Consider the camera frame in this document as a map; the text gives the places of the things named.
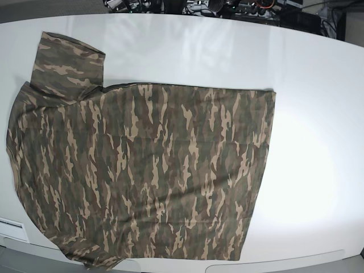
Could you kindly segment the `camouflage T-shirt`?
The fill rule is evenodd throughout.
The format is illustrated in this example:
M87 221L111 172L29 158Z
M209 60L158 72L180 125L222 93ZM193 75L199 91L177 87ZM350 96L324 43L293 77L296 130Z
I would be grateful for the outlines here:
M238 261L268 156L276 94L157 83L108 88L105 54L42 33L11 109L17 196L70 260Z

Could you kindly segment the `dark equipment clutter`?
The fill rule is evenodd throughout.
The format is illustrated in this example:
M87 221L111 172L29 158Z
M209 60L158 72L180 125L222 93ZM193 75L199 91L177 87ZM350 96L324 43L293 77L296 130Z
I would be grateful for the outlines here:
M207 12L215 15L228 1L162 1L162 0L118 0L102 1L111 13L143 13L143 14L201 14Z

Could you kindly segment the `black power strip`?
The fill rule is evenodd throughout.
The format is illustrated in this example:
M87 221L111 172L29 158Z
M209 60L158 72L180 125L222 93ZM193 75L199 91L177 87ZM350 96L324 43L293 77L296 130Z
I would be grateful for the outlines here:
M260 19L275 15L275 9L263 9L258 6L233 6L231 12L237 18Z

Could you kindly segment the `white label plate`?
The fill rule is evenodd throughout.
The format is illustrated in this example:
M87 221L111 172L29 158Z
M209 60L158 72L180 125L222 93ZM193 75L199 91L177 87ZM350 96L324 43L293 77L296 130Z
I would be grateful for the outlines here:
M0 219L0 235L16 241L29 243L24 224L5 218Z

